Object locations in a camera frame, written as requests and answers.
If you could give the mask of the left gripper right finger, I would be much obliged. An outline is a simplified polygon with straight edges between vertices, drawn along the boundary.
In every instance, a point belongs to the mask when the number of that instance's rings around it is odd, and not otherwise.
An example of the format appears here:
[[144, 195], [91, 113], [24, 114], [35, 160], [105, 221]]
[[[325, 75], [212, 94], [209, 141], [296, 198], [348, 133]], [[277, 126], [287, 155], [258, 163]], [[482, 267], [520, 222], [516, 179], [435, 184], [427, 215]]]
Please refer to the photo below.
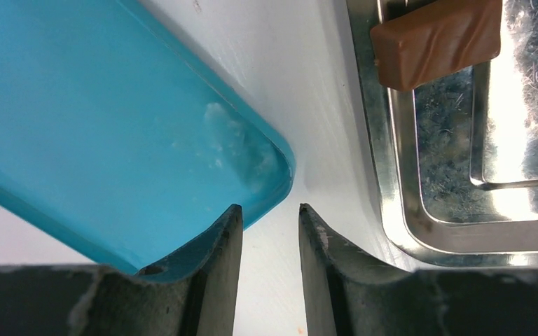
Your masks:
[[407, 272], [299, 208], [309, 335], [538, 335], [538, 269]]

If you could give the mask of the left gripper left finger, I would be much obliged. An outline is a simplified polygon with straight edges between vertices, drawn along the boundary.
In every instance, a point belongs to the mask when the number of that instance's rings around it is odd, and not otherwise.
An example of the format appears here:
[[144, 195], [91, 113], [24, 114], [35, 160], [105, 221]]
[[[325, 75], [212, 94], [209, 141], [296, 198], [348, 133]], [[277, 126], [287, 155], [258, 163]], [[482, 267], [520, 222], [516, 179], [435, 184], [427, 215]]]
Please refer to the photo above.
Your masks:
[[134, 275], [96, 264], [0, 266], [0, 335], [231, 335], [242, 234], [234, 204]]

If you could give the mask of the teal box lid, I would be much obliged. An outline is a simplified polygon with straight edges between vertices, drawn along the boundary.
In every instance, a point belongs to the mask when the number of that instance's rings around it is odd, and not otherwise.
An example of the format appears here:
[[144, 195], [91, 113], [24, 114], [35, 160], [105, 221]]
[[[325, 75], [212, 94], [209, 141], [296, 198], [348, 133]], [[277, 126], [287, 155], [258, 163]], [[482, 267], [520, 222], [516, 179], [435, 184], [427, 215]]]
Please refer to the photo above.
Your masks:
[[0, 1], [0, 205], [134, 274], [289, 193], [288, 143], [139, 1]]

